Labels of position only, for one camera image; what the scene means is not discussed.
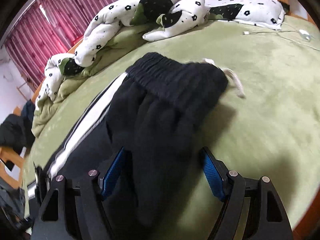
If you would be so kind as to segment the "black pants with white stripe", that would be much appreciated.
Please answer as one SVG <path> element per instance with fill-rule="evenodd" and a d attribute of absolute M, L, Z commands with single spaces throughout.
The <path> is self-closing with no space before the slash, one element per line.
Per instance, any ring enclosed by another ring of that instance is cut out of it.
<path fill-rule="evenodd" d="M 32 239 L 151 239 L 178 191 L 193 138 L 233 81 L 210 59 L 180 63 L 147 53 L 89 105 L 44 168 Z M 112 195 L 101 181 L 121 148 L 122 173 Z"/>

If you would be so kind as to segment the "green fleece bed sheet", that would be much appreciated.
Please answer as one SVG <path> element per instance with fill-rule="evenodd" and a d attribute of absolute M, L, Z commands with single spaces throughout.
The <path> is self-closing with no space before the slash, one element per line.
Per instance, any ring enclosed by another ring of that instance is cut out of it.
<path fill-rule="evenodd" d="M 319 31 L 286 16 L 283 32 L 209 22 L 182 35 L 145 42 L 144 28 L 122 28 L 102 50 L 100 72 L 55 107 L 35 140 L 23 173 L 34 179 L 94 97 L 137 59 L 156 51 L 179 62 L 212 59 L 239 77 L 245 98 L 228 88 L 204 120 L 197 148 L 248 178 L 268 176 L 295 228 L 319 188 Z"/>

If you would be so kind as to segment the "black jacket on footboard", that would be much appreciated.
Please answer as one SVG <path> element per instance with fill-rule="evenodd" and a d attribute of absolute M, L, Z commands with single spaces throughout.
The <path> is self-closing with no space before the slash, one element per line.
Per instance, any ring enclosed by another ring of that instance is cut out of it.
<path fill-rule="evenodd" d="M 1 146 L 10 147 L 18 154 L 24 147 L 31 148 L 35 141 L 31 127 L 27 117 L 9 114 L 1 123 Z"/>

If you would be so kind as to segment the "grey denim jeans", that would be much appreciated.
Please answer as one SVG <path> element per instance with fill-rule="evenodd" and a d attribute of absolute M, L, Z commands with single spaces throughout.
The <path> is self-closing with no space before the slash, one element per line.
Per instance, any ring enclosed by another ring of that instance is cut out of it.
<path fill-rule="evenodd" d="M 24 190 L 14 189 L 1 178 L 1 225 L 14 233 L 27 231 L 33 219 L 24 217 L 24 209 Z"/>

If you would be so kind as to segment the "navy blue garment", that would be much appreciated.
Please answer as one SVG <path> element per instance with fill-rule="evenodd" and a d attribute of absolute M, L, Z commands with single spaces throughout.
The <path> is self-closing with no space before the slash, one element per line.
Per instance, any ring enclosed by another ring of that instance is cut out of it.
<path fill-rule="evenodd" d="M 28 100 L 21 110 L 21 117 L 23 118 L 23 121 L 29 124 L 30 126 L 33 123 L 34 111 L 35 104 L 31 100 Z"/>

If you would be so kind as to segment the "wooden clothes rack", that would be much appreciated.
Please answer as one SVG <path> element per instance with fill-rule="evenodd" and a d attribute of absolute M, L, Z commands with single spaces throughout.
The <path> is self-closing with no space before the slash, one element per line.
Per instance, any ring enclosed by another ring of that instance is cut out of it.
<path fill-rule="evenodd" d="M 21 85 L 16 86 L 19 94 L 26 100 L 30 100 L 33 96 L 33 90 L 29 87 L 29 83 L 24 82 Z"/>

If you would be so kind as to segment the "red patterned curtain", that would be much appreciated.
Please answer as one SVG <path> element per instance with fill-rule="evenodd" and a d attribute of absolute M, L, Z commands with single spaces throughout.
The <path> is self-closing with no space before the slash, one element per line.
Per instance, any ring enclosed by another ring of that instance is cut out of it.
<path fill-rule="evenodd" d="M 38 87 L 47 60 L 69 51 L 95 14 L 116 0 L 36 0 L 21 16 L 4 45 L 25 80 Z"/>

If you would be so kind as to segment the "floral pillow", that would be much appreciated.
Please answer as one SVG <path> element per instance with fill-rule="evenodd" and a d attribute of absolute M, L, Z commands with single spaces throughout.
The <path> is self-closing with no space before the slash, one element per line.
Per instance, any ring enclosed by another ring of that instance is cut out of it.
<path fill-rule="evenodd" d="M 209 19 L 280 30 L 290 6 L 280 0 L 205 0 Z"/>

